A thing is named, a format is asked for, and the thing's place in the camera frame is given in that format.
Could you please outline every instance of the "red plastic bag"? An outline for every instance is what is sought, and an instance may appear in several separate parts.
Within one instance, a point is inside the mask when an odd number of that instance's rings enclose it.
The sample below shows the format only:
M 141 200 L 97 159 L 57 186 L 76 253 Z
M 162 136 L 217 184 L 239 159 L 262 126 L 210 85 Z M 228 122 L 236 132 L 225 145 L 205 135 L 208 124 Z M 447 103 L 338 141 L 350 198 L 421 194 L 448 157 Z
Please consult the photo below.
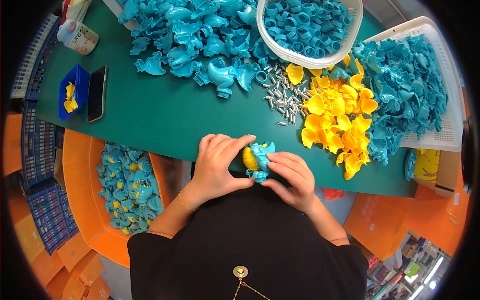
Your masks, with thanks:
M 336 190 L 336 189 L 329 189 L 324 188 L 325 199 L 330 201 L 332 199 L 342 198 L 345 195 L 345 191 L 343 190 Z

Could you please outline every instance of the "gold bracelet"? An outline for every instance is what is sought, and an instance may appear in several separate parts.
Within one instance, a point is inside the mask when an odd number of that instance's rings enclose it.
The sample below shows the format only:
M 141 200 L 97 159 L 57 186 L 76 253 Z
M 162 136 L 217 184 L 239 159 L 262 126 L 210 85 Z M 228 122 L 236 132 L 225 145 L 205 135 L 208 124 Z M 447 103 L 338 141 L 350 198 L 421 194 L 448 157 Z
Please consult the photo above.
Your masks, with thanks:
M 179 192 L 179 199 L 180 199 L 181 204 L 182 204 L 186 209 L 191 210 L 191 211 L 193 211 L 193 212 L 196 211 L 196 210 L 198 210 L 198 208 L 191 209 L 191 208 L 189 208 L 188 206 L 186 206 L 185 203 L 183 203 L 183 201 L 181 200 L 180 194 L 181 194 L 181 191 Z

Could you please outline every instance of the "gold necklace chain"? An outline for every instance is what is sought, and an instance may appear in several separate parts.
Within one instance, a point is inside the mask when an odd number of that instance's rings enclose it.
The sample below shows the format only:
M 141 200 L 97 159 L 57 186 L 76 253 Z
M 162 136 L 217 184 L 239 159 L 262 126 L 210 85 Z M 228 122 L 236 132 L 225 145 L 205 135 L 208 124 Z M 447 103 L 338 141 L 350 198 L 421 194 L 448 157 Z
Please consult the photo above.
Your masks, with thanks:
M 239 292 L 239 289 L 241 286 L 246 286 L 248 287 L 249 289 L 251 289 L 252 291 L 254 291 L 255 293 L 259 294 L 260 296 L 264 297 L 265 299 L 267 300 L 270 300 L 269 298 L 265 297 L 264 294 L 262 294 L 261 292 L 257 291 L 256 289 L 252 288 L 251 286 L 249 286 L 248 284 L 246 284 L 245 282 L 243 282 L 241 280 L 241 277 L 239 278 L 239 285 L 237 286 L 237 291 L 235 291 L 235 296 L 233 296 L 233 300 L 235 300 L 235 298 L 237 297 L 237 294 Z

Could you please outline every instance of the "smartphone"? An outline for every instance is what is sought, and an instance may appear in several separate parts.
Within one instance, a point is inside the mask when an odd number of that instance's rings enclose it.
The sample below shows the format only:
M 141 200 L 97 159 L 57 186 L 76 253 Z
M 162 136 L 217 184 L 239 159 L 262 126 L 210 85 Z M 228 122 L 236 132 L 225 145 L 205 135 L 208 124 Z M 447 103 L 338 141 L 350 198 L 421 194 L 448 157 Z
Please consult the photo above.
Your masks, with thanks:
M 105 87 L 108 67 L 103 66 L 90 75 L 87 101 L 87 121 L 89 123 L 105 115 Z

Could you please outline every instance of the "black shirt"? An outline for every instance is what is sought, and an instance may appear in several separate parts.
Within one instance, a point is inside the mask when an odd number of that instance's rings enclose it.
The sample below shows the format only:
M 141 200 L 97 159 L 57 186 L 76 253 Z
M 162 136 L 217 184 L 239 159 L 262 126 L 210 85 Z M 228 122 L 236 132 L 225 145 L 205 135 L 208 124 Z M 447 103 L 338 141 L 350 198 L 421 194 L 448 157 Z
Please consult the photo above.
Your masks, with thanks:
M 173 239 L 139 233 L 128 241 L 134 300 L 231 300 L 233 269 L 270 300 L 364 299 L 367 259 L 335 246 L 269 188 L 253 187 L 203 204 Z M 237 300 L 263 299 L 242 286 Z

